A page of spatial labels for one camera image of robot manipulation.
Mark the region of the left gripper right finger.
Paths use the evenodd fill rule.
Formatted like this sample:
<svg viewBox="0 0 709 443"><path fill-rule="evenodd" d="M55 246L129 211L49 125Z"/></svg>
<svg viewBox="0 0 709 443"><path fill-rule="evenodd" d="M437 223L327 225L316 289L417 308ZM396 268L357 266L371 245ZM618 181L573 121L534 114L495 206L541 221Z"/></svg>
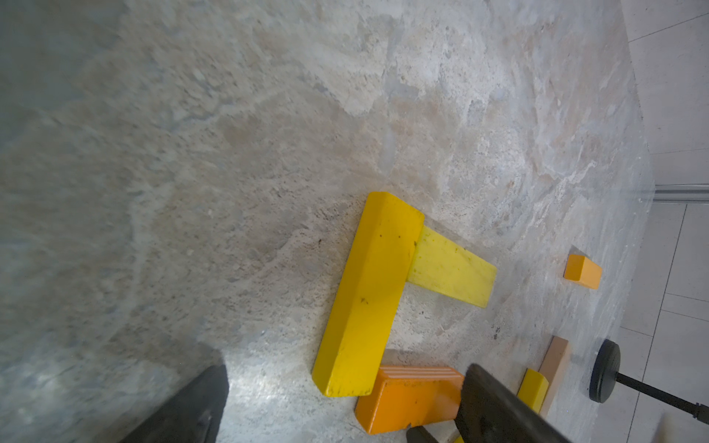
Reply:
<svg viewBox="0 0 709 443"><path fill-rule="evenodd" d="M465 442L568 440L478 364L465 373L454 422Z"/></svg>

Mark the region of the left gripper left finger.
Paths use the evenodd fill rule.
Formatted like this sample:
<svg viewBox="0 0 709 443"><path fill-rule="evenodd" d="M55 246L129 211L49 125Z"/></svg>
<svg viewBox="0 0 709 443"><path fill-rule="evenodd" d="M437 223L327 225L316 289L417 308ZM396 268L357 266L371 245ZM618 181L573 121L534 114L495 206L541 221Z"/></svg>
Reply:
<svg viewBox="0 0 709 443"><path fill-rule="evenodd" d="M121 442L215 442L228 394L226 366L212 365Z"/></svg>

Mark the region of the lime yellow block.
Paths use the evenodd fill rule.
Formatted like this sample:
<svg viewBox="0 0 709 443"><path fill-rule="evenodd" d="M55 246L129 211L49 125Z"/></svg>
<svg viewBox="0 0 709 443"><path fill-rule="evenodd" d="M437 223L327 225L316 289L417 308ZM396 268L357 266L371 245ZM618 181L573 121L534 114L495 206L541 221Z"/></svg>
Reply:
<svg viewBox="0 0 709 443"><path fill-rule="evenodd" d="M436 231L423 227L407 281L467 304L486 308L497 268Z"/></svg>

